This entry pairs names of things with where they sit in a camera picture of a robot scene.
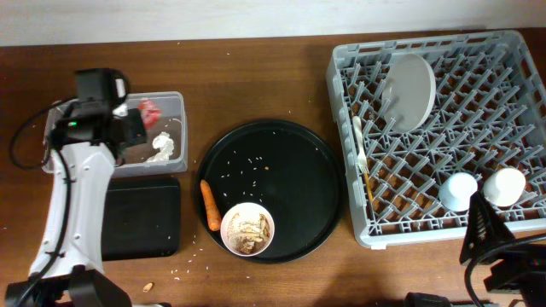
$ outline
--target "white bowl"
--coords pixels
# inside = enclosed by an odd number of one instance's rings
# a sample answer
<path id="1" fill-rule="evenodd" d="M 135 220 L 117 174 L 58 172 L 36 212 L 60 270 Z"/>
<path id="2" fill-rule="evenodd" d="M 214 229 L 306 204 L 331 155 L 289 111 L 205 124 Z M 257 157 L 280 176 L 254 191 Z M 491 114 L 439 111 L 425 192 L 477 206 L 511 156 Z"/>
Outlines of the white bowl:
<path id="1" fill-rule="evenodd" d="M 234 246 L 231 245 L 228 239 L 228 226 L 229 222 L 231 222 L 231 219 L 235 216 L 237 213 L 241 212 L 251 212 L 251 213 L 258 213 L 263 214 L 265 216 L 265 220 L 270 226 L 270 238 L 265 242 L 265 245 L 258 251 L 245 254 L 242 252 L 238 252 Z M 260 254 L 261 252 L 265 251 L 265 249 L 270 245 L 271 241 L 273 240 L 273 235 L 275 234 L 275 224 L 273 223 L 273 217 L 270 215 L 270 213 L 265 210 L 262 206 L 254 203 L 241 203 L 238 205 L 233 206 L 231 209 L 229 209 L 224 217 L 222 217 L 222 225 L 220 226 L 220 236 L 222 236 L 222 241 L 224 242 L 224 245 L 228 247 L 230 252 L 233 252 L 237 256 L 241 257 L 252 257 Z"/>

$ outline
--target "bowl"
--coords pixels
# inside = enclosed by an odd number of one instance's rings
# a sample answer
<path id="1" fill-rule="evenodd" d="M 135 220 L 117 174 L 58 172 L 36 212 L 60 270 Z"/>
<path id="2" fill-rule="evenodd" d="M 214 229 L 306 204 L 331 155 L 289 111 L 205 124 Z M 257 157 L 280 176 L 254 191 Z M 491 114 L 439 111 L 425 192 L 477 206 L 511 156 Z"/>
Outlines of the bowl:
<path id="1" fill-rule="evenodd" d="M 228 237 L 228 228 L 229 223 L 233 219 L 233 217 L 239 213 L 240 215 L 248 215 L 248 216 L 256 216 L 259 217 L 259 214 L 263 214 L 265 217 L 265 221 L 269 224 L 270 227 L 270 235 L 269 239 L 265 241 L 264 245 L 261 246 L 257 251 L 254 251 L 252 253 L 246 254 L 244 252 L 239 252 L 235 248 L 235 245 L 231 242 L 231 240 Z M 270 245 L 271 241 L 273 240 L 273 235 L 275 234 L 275 224 L 273 223 L 273 217 L 271 214 L 263 208 L 261 205 L 255 204 L 255 203 L 240 203 L 238 205 L 233 206 L 231 209 L 229 209 L 224 217 L 222 218 L 222 224 L 220 226 L 220 236 L 222 237 L 222 242 L 226 247 L 228 247 L 228 250 L 230 252 L 233 252 L 237 256 L 241 257 L 252 257 L 260 254 L 261 252 L 265 251 L 267 247 Z"/>

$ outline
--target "food debris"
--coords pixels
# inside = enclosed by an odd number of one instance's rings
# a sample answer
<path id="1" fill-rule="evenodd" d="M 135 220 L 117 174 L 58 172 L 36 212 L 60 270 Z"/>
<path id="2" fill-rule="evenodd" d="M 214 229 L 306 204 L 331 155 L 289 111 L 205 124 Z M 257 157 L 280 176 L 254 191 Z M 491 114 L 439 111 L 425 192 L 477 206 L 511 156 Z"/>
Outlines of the food debris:
<path id="1" fill-rule="evenodd" d="M 270 238 L 270 226 L 265 216 L 256 212 L 236 213 L 228 226 L 228 240 L 241 253 L 261 250 Z"/>
<path id="2" fill-rule="evenodd" d="M 142 291 L 143 291 L 144 293 L 146 293 L 146 292 L 152 290 L 153 287 L 154 287 L 154 283 L 153 283 L 153 282 L 150 282 L 149 284 L 147 284 L 146 286 L 144 286 L 144 288 L 142 289 Z"/>

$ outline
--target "plastic dish rack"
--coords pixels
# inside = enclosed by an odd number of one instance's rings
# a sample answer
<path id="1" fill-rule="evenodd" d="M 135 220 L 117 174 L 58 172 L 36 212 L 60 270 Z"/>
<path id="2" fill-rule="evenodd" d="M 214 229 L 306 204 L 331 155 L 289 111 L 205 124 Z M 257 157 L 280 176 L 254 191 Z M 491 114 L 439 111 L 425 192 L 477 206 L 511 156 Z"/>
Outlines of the plastic dish rack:
<path id="1" fill-rule="evenodd" d="M 400 134 L 382 118 L 389 101 L 381 103 L 381 92 L 391 65 L 409 53 L 428 61 L 437 90 L 427 121 Z M 443 207 L 439 187 L 459 171 L 481 187 L 508 166 L 523 171 L 526 190 L 514 205 L 495 210 L 512 231 L 546 228 L 546 90 L 518 32 L 341 45 L 326 79 L 360 245 L 462 238 L 468 211 Z M 372 203 L 357 167 L 352 115 L 363 119 Z"/>

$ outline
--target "carrot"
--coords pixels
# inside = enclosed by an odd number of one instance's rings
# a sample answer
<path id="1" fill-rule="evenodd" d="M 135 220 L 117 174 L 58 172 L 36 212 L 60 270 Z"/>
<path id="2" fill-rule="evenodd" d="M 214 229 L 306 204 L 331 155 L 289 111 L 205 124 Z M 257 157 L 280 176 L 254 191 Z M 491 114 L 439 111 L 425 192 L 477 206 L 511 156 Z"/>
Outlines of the carrot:
<path id="1" fill-rule="evenodd" d="M 203 193 L 203 200 L 205 201 L 206 220 L 208 221 L 208 228 L 212 231 L 219 231 L 220 224 L 222 224 L 222 217 L 214 202 L 214 196 L 212 196 L 211 187 L 205 180 L 201 180 L 201 192 Z"/>

